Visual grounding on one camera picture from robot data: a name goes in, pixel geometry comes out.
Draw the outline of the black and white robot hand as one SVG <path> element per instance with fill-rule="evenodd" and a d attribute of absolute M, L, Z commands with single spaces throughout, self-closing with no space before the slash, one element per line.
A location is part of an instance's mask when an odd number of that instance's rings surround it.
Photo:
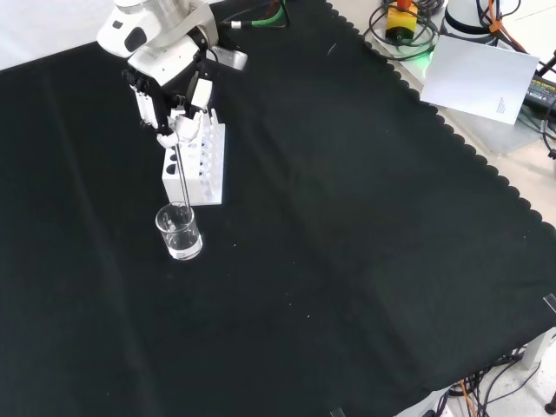
<path fill-rule="evenodd" d="M 201 129 L 202 114 L 209 110 L 213 82 L 203 68 L 208 39 L 186 35 L 162 49 L 143 48 L 129 59 L 122 75 L 135 93 L 142 126 L 156 134 L 158 142 L 170 149 L 190 142 Z M 164 87 L 182 72 L 195 67 L 191 93 L 167 91 Z"/>

